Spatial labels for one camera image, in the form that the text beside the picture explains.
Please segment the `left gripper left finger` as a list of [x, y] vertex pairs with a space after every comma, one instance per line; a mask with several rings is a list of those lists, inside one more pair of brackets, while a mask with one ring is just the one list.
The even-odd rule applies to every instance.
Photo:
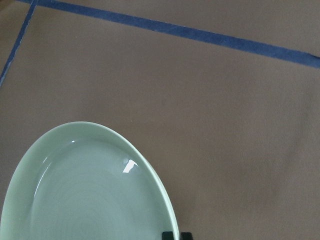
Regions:
[[172, 228], [168, 228], [161, 233], [162, 240], [174, 240], [174, 232]]

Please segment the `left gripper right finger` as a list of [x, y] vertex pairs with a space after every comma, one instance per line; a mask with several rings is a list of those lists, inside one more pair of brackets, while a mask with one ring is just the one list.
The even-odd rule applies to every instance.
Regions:
[[180, 229], [181, 240], [193, 240], [192, 229], [189, 226], [183, 226]]

